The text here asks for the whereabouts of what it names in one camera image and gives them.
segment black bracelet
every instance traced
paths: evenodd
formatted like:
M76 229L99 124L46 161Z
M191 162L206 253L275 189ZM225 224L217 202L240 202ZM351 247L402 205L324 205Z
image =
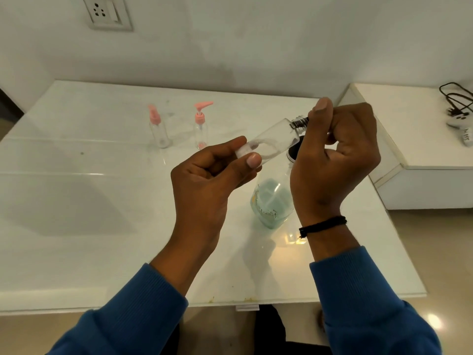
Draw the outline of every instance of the black bracelet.
M337 225L345 225L345 224L347 224L347 219L343 215L337 215L336 217L332 217L320 223L299 228L300 237L305 238L307 234L309 233L317 233L320 231L325 231L327 229L336 227Z

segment black power cord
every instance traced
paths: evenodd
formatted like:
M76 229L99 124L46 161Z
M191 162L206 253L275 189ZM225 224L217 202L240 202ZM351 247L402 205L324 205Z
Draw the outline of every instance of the black power cord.
M466 92L469 96L467 95L462 95L460 93L456 93L456 92L449 92L449 93L445 93L443 91L443 87L445 86L448 86L448 85L455 85L457 86L458 88L462 89L464 92ZM441 85L439 87L439 91L442 95L445 96L445 99L447 100L448 103L450 103L450 105L452 106L451 108L449 108L447 110L447 113L449 116L458 116L458 115L464 115L464 116L467 116L470 114L470 112L473 113L473 109L470 108L473 106L473 92L467 90L466 88L464 88L461 84L459 83L456 83L456 82L449 82L449 83L445 83L444 85ZM453 96L455 97L459 97L460 99L465 99L467 101L469 101L469 104L465 105L463 102L459 101L458 99L454 98Z

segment electrical outlet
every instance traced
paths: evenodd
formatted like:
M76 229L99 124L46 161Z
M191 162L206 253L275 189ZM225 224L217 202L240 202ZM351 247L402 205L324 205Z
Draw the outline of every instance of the electrical outlet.
M123 0L84 0L90 16L89 27L95 30L132 31Z

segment white wall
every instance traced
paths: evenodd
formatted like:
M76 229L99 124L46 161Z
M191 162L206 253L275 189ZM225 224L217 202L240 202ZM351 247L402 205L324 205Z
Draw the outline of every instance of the white wall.
M473 79L473 0L125 0L134 33L82 0L0 0L50 74L337 98L348 83Z
M29 32L18 27L0 5L0 89L23 111L54 81L35 52Z

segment bottle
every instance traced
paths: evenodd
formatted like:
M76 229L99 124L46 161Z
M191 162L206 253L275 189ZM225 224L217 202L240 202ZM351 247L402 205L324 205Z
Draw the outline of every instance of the bottle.
M235 154L240 158L245 154L257 152L261 155L261 164L264 164L299 142L299 135L305 131L308 122L309 118L303 116L299 116L292 121L284 118L256 138L245 143Z
M195 125L194 125L194 135L195 135L195 146L198 149L204 149L207 147L209 131L207 125L205 124L205 115L201 112L202 108L213 105L213 102L199 102L194 105L197 108L197 113L195 114Z
M289 148L287 157L265 166L258 176L250 205L261 223L269 229L281 226L294 210L290 175L303 139L301 136L300 141Z
M154 105L148 105L148 108L150 110L150 128L156 145L159 148L169 147L171 145L171 140L168 137L166 126L164 125L161 116Z

